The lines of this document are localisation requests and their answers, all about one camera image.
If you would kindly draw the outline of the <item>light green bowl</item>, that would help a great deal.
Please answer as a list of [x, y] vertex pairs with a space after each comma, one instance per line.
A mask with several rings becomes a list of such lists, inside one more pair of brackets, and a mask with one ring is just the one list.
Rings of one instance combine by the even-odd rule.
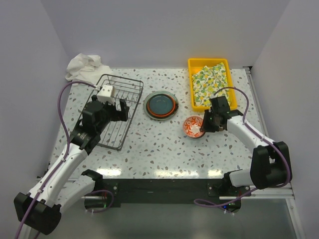
[[205, 133], [200, 135], [200, 136], [197, 136], [197, 137], [192, 137], [191, 135], [185, 135], [184, 138], [187, 138], [190, 140], [199, 140], [199, 139], [203, 138], [204, 136], [205, 136]]

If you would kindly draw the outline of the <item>white red patterned bowl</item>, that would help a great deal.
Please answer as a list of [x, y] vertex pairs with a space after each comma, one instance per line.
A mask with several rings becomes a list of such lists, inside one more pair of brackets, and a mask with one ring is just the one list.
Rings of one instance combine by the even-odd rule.
[[197, 137], [204, 134], [205, 132], [200, 131], [202, 122], [203, 118], [199, 116], [188, 117], [182, 125], [183, 132], [185, 135], [191, 135], [192, 137]]

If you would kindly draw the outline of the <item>light green floral plate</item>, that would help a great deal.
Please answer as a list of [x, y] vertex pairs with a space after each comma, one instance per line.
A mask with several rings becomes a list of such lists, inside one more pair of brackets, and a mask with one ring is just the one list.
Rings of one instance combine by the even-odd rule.
[[165, 121], [177, 113], [179, 102], [173, 93], [155, 91], [145, 98], [143, 107], [146, 115], [151, 119]]

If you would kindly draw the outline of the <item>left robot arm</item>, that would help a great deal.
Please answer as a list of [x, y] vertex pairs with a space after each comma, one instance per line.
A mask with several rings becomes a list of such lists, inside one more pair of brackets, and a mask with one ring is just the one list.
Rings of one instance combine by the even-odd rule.
[[129, 106], [120, 99], [116, 104], [102, 102], [96, 95], [91, 97], [81, 112], [81, 118], [67, 136], [62, 153], [43, 178], [27, 194], [18, 193], [13, 200], [18, 220], [38, 232], [48, 235], [59, 224], [63, 203], [57, 198], [78, 165], [92, 152], [101, 140], [101, 134], [112, 121], [127, 121]]

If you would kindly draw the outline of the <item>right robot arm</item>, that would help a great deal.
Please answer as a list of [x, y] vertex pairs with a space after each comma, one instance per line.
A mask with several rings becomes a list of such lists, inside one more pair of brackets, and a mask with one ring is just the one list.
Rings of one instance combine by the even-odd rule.
[[251, 166], [224, 174], [220, 190], [232, 196], [242, 186], [257, 189], [285, 186], [292, 180], [289, 148], [283, 141], [275, 142], [254, 128], [239, 110], [231, 110], [225, 96], [210, 99], [204, 112], [203, 132], [226, 130], [235, 135], [252, 153]]

